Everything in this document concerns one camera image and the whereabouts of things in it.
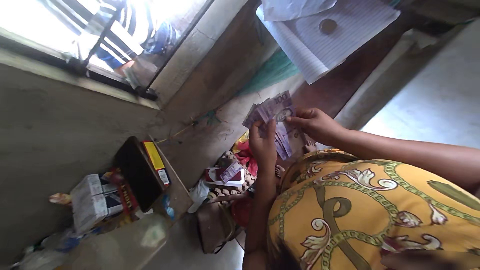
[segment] bag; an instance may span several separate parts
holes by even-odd
[[[217,254],[238,233],[228,208],[221,203],[207,203],[197,210],[198,234],[205,254]]]

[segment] finger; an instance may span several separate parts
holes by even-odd
[[[315,118],[318,115],[318,109],[317,108],[297,108],[295,110],[296,116],[299,118],[304,118],[304,119],[312,119]]]
[[[270,120],[270,122],[268,122],[268,130],[267,130],[267,138],[269,140],[275,140],[275,130],[276,130],[276,122],[275,120]]]
[[[299,126],[299,127],[306,127],[310,119],[303,119],[300,117],[287,117],[287,123]]]
[[[262,125],[262,121],[257,121],[253,123],[252,128],[250,129],[250,138],[256,140],[260,139],[260,134],[258,132],[258,128]]]

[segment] gray wall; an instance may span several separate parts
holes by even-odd
[[[157,111],[5,65],[0,82],[1,265],[71,216],[51,194],[108,168]]]
[[[362,129],[480,148],[480,21],[469,25]]]

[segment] banknote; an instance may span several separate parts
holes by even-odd
[[[240,170],[242,166],[237,161],[232,163],[221,175],[220,179],[223,183],[230,181]]]
[[[281,159],[286,160],[305,144],[303,133],[285,122],[289,116],[295,116],[295,105],[290,92],[285,91],[262,104],[253,104],[242,125],[250,129],[256,121],[262,121],[259,133],[265,137],[266,123],[273,119],[276,122],[275,147]]]

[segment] person's left hand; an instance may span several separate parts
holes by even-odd
[[[257,121],[250,129],[249,145],[253,157],[257,160],[258,170],[264,172],[275,172],[276,147],[275,147],[275,129],[276,123],[271,120],[268,123],[267,138],[262,139],[258,128],[263,124]]]

